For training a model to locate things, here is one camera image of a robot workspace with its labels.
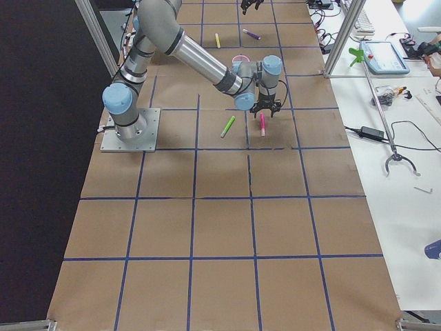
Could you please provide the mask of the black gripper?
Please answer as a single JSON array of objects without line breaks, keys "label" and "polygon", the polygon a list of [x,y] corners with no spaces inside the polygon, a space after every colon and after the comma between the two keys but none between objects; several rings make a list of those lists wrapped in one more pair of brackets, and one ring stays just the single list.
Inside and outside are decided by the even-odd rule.
[{"label": "black gripper", "polygon": [[254,104],[252,109],[249,110],[249,112],[254,115],[254,118],[256,118],[256,114],[259,111],[261,111],[262,109],[269,109],[271,111],[270,117],[273,117],[277,112],[280,112],[281,108],[281,100],[276,99],[275,94],[267,95],[260,93],[258,95],[257,102]]},{"label": "black gripper", "polygon": [[258,10],[263,2],[264,0],[242,0],[240,3],[240,8],[243,14],[247,14],[250,7],[253,6],[255,10]]}]

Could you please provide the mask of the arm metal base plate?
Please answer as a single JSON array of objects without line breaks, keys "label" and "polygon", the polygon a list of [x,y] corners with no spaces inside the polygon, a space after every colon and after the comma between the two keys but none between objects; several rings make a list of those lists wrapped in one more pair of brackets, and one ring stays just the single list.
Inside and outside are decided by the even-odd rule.
[{"label": "arm metal base plate", "polygon": [[160,123],[160,108],[139,108],[137,122],[128,127],[114,124],[109,115],[103,131],[102,152],[155,152]]}]

